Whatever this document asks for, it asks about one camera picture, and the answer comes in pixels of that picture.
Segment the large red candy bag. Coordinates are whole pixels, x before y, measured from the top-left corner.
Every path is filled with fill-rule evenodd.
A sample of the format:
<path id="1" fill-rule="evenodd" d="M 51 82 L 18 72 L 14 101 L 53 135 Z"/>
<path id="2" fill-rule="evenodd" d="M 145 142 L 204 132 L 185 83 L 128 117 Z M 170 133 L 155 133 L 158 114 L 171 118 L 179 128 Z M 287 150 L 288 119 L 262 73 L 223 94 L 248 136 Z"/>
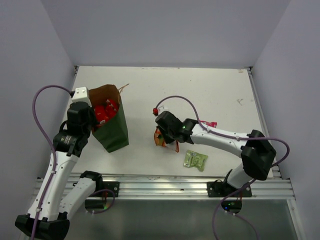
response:
<path id="1" fill-rule="evenodd" d="M 114 118 L 119 110 L 120 104 L 112 99 L 107 99 L 104 103 L 96 105 L 94 109 L 97 126 L 101 127 Z"/>

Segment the orange snack packet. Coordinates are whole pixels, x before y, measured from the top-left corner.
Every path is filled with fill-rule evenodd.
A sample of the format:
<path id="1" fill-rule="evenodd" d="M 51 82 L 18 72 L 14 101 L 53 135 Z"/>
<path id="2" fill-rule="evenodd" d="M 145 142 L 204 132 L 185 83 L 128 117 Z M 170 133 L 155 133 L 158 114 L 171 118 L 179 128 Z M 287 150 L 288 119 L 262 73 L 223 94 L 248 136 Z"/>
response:
<path id="1" fill-rule="evenodd" d="M 155 129 L 153 139 L 154 139 L 156 146 L 170 149 L 172 151 L 175 151 L 176 153 L 180 152 L 179 142 L 175 140 L 172 143 L 166 143 L 163 135 L 161 134 L 161 132 L 158 128 Z"/>

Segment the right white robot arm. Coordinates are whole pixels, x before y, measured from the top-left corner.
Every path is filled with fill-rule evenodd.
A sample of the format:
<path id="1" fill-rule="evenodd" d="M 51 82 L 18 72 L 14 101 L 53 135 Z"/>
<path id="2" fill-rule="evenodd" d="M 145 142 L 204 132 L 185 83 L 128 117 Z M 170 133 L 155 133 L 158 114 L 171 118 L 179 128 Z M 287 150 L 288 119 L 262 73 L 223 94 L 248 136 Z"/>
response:
<path id="1" fill-rule="evenodd" d="M 232 133 L 200 124 L 195 119 L 180 121 L 169 111 L 163 111 L 155 123 L 166 143 L 177 141 L 214 147 L 241 159 L 223 181 L 223 192 L 235 196 L 246 183 L 253 179 L 265 181 L 276 156 L 276 150 L 259 130 L 250 133 Z"/>

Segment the green paper bag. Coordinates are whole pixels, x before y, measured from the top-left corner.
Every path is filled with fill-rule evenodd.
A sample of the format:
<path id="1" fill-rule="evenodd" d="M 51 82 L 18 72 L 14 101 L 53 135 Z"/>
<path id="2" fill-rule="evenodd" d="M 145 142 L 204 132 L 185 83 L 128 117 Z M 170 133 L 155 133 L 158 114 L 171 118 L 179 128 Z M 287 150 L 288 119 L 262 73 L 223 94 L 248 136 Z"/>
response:
<path id="1" fill-rule="evenodd" d="M 89 99 L 93 108 L 103 104 L 107 99 L 112 99 L 119 104 L 119 110 L 115 117 L 104 125 L 92 131 L 93 136 L 108 152 L 112 153 L 129 145 L 129 134 L 121 99 L 123 87 L 117 88 L 113 84 L 106 84 L 98 88 L 89 90 Z"/>

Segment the green candy packet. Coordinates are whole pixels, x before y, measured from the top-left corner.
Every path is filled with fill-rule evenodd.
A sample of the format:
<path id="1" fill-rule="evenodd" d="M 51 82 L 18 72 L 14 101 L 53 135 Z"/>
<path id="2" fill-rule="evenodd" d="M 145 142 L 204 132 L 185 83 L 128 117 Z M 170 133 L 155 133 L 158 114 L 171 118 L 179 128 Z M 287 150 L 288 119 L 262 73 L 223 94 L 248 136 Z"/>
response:
<path id="1" fill-rule="evenodd" d="M 197 168 L 200 172 L 205 169 L 205 163 L 208 156 L 195 152 L 193 150 L 187 150 L 183 162 L 183 166 L 186 168 Z"/>

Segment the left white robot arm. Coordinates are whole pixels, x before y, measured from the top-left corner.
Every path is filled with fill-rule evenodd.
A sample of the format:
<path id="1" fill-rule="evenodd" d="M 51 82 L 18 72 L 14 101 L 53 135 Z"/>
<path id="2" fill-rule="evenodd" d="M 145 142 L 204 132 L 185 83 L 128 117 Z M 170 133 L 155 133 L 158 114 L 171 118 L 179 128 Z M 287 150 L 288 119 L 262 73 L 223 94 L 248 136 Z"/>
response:
<path id="1" fill-rule="evenodd" d="M 86 170 L 73 189 L 63 195 L 96 122 L 94 110 L 88 103 L 78 101 L 69 106 L 67 120 L 53 139 L 54 151 L 40 190 L 27 214 L 18 215 L 15 221 L 15 226 L 31 239 L 63 240 L 73 215 L 86 198 L 103 193 L 102 175 Z"/>

